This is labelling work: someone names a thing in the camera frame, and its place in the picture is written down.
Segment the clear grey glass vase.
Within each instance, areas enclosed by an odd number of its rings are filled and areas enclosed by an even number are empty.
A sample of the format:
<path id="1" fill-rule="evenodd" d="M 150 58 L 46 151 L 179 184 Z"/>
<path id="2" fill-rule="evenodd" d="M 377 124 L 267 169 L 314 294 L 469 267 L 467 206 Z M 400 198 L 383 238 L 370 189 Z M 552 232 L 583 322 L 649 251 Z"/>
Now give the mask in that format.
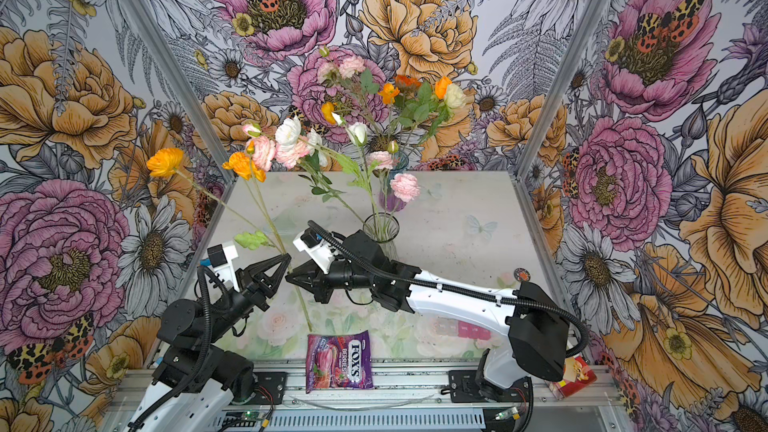
<path id="1" fill-rule="evenodd" d="M 396 238 L 400 232 L 397 218 L 389 212 L 371 214 L 363 223 L 363 231 L 373 239 L 391 260 L 398 260 Z"/>

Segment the blue purple glass vase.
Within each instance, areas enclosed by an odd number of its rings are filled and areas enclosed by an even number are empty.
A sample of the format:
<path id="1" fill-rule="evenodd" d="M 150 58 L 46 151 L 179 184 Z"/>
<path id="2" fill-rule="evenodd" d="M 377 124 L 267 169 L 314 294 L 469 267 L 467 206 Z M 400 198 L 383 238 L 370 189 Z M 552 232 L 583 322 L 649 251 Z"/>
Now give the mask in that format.
<path id="1" fill-rule="evenodd" d="M 393 192 L 391 182 L 397 174 L 404 173 L 408 166 L 408 156 L 402 151 L 397 152 L 394 155 L 394 167 L 388 171 L 386 179 L 380 185 L 379 205 L 387 213 L 399 212 L 406 207 L 406 203 Z"/>

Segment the white chrysanthemum spray stem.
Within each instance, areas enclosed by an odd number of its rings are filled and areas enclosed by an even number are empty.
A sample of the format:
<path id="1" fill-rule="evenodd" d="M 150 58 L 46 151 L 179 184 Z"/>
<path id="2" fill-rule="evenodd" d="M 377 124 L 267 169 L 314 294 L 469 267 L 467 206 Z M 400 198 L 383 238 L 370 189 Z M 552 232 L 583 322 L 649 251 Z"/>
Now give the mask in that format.
<path id="1" fill-rule="evenodd" d="M 344 192 L 330 179 L 327 168 L 336 164 L 350 177 L 348 186 L 364 190 L 370 202 L 370 213 L 378 212 L 375 203 L 372 170 L 359 160 L 350 158 L 340 151 L 327 147 L 314 129 L 305 133 L 297 118 L 286 119 L 276 130 L 276 160 L 286 169 L 298 167 L 301 177 L 308 181 L 313 195 L 324 202 L 337 200 L 361 222 L 365 218 L 356 212 L 343 198 Z"/>

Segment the yellow orange poppy stem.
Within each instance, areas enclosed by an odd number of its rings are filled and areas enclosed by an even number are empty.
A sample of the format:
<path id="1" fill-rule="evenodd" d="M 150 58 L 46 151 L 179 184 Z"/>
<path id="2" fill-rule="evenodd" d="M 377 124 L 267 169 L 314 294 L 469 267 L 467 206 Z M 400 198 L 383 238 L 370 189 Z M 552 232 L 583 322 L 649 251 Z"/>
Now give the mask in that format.
<path id="1" fill-rule="evenodd" d="M 326 95 L 321 114 L 328 126 L 344 132 L 350 144 L 345 126 L 363 122 L 368 128 L 365 150 L 368 153 L 383 151 L 391 141 L 399 144 L 400 126 L 395 108 L 399 95 L 400 90 L 392 83 L 380 87 L 373 83 L 339 83 L 335 95 Z"/>

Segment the orange gerbera flower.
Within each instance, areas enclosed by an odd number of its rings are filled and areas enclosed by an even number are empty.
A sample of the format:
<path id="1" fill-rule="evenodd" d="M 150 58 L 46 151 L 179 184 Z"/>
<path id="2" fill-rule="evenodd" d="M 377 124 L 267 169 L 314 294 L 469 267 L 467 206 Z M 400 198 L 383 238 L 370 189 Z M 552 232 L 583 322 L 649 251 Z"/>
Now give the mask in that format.
<path id="1" fill-rule="evenodd" d="M 413 95 L 418 92 L 422 86 L 422 82 L 410 76 L 396 75 L 394 78 L 394 85 L 400 90 L 401 94 Z"/>

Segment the white rose flower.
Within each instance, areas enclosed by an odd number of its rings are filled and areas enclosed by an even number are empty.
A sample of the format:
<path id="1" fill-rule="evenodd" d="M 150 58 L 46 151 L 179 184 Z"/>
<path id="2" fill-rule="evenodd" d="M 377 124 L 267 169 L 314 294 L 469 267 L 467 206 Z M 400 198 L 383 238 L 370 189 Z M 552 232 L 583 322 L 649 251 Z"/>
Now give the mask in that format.
<path id="1" fill-rule="evenodd" d="M 453 115 L 448 121 L 446 121 L 438 128 L 434 137 L 430 138 L 425 145 L 421 146 L 424 152 L 427 152 L 430 149 L 437 149 L 439 147 L 438 135 L 455 125 L 459 125 L 463 121 L 461 115 L 466 112 L 467 96 L 465 91 L 453 81 L 448 88 L 446 102 L 451 107 Z"/>

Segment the yellow orange rose flower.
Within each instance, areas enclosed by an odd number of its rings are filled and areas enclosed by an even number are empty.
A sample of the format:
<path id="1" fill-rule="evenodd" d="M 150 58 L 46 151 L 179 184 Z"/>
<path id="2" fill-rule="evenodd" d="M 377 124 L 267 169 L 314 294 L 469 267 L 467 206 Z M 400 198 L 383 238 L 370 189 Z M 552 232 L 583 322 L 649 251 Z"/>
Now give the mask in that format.
<path id="1" fill-rule="evenodd" d="M 412 131 L 423 130 L 417 142 L 419 146 L 425 145 L 436 135 L 438 128 L 452 117 L 452 109 L 446 102 L 451 84 L 449 78 L 442 77 L 436 83 L 423 82 L 416 89 L 408 105 L 408 118 L 412 122 Z"/>

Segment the pink carnation flower stem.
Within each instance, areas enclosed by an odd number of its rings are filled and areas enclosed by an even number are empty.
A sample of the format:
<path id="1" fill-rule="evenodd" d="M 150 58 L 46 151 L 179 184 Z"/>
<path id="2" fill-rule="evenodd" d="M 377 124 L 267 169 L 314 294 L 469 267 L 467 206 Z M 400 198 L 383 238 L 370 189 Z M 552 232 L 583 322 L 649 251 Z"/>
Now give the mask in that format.
<path id="1" fill-rule="evenodd" d="M 320 111 L 330 126 L 366 125 L 374 134 L 385 133 L 389 105 L 384 92 L 390 86 L 373 72 L 367 61 L 356 54 L 333 57 L 321 50 L 317 82 L 324 89 Z"/>

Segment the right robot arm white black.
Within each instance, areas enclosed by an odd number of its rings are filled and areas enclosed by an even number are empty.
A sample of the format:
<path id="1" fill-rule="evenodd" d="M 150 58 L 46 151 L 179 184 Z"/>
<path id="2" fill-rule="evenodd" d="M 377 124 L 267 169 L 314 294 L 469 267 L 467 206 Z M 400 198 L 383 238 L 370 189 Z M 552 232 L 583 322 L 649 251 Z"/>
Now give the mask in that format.
<path id="1" fill-rule="evenodd" d="M 501 345 L 483 353 L 470 378 L 473 398 L 508 402 L 531 378 L 559 382 L 567 359 L 589 343 L 588 327 L 531 282 L 488 289 L 448 280 L 388 258 L 363 231 L 341 236 L 315 222 L 293 245 L 310 259 L 288 281 L 318 303 L 329 303 L 337 290 L 366 289 L 391 312 L 455 319 L 500 337 Z"/>

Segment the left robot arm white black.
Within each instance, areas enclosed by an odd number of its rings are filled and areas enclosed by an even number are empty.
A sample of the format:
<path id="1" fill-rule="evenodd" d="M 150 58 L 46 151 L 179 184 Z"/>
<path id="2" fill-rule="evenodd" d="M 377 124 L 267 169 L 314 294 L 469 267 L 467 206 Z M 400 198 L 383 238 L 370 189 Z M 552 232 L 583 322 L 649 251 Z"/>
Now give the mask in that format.
<path id="1" fill-rule="evenodd" d="M 252 313 L 269 309 L 290 262 L 280 254 L 238 269 L 233 286 L 198 266 L 197 298 L 176 300 L 161 317 L 157 337 L 167 349 L 127 430 L 209 431 L 232 404 L 249 409 L 222 420 L 218 430 L 268 427 L 283 402 L 286 373 L 258 372 L 253 361 L 216 343 Z"/>

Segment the purple Fox's candy bag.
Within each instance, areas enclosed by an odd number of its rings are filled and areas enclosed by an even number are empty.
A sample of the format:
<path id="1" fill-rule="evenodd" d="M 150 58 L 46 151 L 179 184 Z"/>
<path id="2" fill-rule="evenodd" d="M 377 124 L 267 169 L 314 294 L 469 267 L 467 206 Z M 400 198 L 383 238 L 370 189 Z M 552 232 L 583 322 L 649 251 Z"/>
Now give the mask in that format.
<path id="1" fill-rule="evenodd" d="M 352 335 L 308 336 L 306 393 L 315 390 L 374 388 L 368 331 Z"/>

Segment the pink white pill organizer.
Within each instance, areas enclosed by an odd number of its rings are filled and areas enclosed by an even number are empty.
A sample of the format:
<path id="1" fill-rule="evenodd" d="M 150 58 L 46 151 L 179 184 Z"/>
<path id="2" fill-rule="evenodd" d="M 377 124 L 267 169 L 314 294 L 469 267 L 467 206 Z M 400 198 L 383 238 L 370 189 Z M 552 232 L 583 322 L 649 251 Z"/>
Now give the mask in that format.
<path id="1" fill-rule="evenodd" d="M 435 330 L 439 335 L 472 340 L 489 340 L 491 332 L 485 328 L 448 318 L 437 318 Z"/>

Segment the small round orange token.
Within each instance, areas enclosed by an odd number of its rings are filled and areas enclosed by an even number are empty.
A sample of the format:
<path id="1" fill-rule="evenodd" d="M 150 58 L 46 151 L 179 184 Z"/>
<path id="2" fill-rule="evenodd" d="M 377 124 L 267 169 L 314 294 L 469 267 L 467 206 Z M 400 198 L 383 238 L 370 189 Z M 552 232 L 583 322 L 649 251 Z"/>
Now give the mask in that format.
<path id="1" fill-rule="evenodd" d="M 531 275 L 528 270 L 522 267 L 516 268 L 513 272 L 513 276 L 519 283 L 525 283 L 531 280 Z"/>

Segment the red bandage box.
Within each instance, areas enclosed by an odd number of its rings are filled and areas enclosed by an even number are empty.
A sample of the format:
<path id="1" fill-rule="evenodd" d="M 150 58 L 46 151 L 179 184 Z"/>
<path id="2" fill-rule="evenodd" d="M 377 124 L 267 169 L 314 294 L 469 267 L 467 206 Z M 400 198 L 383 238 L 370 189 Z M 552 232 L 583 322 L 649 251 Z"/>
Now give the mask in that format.
<path id="1" fill-rule="evenodd" d="M 563 400 L 585 389 L 597 380 L 597 374 L 582 355 L 567 357 L 563 378 L 548 384 L 553 397 Z"/>

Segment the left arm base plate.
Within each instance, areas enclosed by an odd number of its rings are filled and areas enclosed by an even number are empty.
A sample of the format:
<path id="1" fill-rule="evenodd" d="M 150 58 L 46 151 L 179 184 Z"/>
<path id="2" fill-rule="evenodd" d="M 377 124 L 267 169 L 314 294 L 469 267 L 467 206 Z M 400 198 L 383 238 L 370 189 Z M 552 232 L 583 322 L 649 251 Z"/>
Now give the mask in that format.
<path id="1" fill-rule="evenodd" d="M 287 388 L 286 372 L 254 371 L 243 405 L 282 405 Z"/>

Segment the aluminium rail front frame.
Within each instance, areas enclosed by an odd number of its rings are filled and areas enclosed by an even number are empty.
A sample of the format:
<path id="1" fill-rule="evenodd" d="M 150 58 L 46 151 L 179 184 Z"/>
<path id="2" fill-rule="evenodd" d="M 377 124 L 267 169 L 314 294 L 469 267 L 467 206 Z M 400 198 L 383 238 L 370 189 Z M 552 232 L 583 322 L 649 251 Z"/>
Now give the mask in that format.
<path id="1" fill-rule="evenodd" d="M 630 431 L 618 388 L 606 368 L 597 380 L 571 397 L 556 400 L 546 382 L 529 379 L 529 404 L 452 403 L 448 371 L 475 371 L 472 360 L 376 360 L 371 390 L 305 390 L 301 360 L 265 361 L 256 371 L 286 372 L 283 404 L 264 431 Z M 248 406 L 232 404 L 224 419 Z"/>

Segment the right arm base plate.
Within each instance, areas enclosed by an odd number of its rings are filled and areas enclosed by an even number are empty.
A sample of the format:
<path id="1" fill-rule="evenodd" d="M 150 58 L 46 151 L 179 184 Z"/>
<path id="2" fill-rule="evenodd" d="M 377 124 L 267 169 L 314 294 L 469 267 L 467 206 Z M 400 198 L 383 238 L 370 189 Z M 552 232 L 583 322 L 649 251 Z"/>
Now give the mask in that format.
<path id="1" fill-rule="evenodd" d="M 528 384 L 528 377 L 523 377 L 512 387 L 502 389 L 481 379 L 475 371 L 449 370 L 447 394 L 452 403 L 529 404 L 532 386 Z"/>

